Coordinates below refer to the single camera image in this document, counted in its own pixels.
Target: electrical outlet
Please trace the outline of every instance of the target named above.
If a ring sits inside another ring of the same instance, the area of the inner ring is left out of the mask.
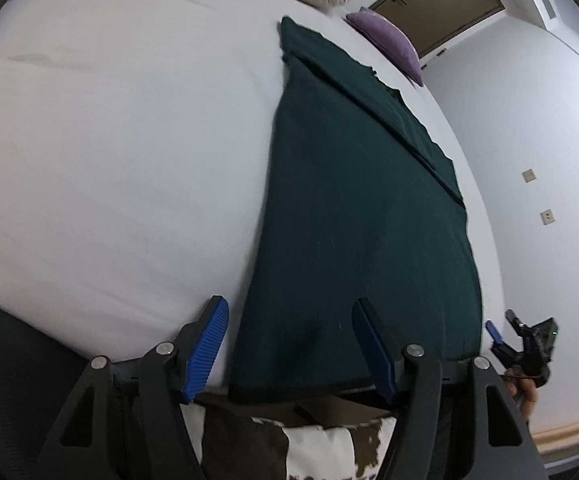
[[[525,182],[531,182],[532,180],[536,180],[536,173],[534,173],[534,170],[532,170],[531,168],[527,171],[523,171],[523,178],[525,179]]]
[[[552,213],[551,209],[546,209],[540,214],[540,219],[543,221],[543,225],[551,224],[552,222],[556,222],[554,219],[554,213]]]

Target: person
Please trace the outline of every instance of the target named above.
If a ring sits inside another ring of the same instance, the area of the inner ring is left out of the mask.
[[[514,400],[521,396],[519,411],[525,421],[529,423],[538,402],[538,388],[534,379],[527,377],[520,367],[512,367],[506,370],[503,382],[505,382],[505,386]]]

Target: bed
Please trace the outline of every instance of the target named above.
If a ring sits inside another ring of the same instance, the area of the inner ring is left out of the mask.
[[[485,206],[426,88],[295,0],[10,0],[0,12],[0,307],[85,356],[141,356],[252,277],[288,15],[372,66],[454,161],[483,318],[503,293]],[[482,339],[483,349],[489,344]]]

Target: dark green cloth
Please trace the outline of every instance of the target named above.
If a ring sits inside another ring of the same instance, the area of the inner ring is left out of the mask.
[[[479,352],[481,292],[452,161],[371,68],[290,18],[264,224],[230,396],[370,384],[351,327],[366,296],[408,342]]]

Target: brown door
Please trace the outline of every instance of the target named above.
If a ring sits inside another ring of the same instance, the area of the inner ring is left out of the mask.
[[[422,57],[503,5],[500,0],[378,0],[372,8],[400,28]]]

